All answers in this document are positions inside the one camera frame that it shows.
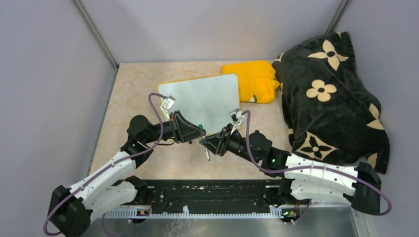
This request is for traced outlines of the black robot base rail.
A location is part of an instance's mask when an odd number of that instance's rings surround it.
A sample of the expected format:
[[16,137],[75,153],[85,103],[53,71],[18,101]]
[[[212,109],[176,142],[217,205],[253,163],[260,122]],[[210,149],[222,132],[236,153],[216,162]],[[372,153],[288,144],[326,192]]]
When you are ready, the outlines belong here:
[[107,219],[278,219],[295,224],[310,201],[282,190],[281,180],[147,180],[140,197]]

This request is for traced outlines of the yellow-framed whiteboard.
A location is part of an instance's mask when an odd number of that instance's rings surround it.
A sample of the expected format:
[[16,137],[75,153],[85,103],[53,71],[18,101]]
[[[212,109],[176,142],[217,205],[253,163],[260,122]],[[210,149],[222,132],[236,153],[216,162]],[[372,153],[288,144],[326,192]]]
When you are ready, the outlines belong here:
[[189,122],[202,125],[207,135],[231,123],[229,113],[240,107],[236,74],[162,82],[157,90],[175,98],[169,112],[180,111]]

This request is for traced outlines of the white marker pen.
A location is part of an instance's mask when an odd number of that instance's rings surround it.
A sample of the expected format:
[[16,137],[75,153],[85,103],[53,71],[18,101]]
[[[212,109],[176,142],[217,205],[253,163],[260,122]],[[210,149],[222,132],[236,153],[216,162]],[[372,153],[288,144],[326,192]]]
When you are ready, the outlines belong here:
[[205,148],[205,153],[206,153],[207,161],[211,161],[210,152],[209,152],[208,148]]

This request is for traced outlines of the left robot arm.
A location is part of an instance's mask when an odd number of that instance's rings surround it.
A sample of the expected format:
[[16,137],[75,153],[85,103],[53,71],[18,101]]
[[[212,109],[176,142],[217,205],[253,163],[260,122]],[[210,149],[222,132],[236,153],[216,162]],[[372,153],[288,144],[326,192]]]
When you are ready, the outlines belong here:
[[132,201],[143,204],[148,198],[145,182],[136,176],[120,178],[145,163],[161,140],[188,143],[205,136],[206,131],[175,111],[168,121],[158,124],[136,115],[127,133],[127,142],[105,165],[68,188],[60,185],[54,189],[43,225],[47,236],[52,235],[47,230],[49,223],[66,237],[79,237],[108,211]]

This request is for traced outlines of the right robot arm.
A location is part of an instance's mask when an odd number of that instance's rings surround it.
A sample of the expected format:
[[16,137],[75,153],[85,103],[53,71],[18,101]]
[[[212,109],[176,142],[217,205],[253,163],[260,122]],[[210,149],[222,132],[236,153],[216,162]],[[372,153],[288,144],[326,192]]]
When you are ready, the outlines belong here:
[[300,157],[273,147],[258,130],[243,137],[231,124],[199,141],[216,156],[231,152],[271,177],[281,177],[278,197],[283,203],[317,199],[340,202],[353,209],[380,215],[381,179],[368,163],[338,166]]

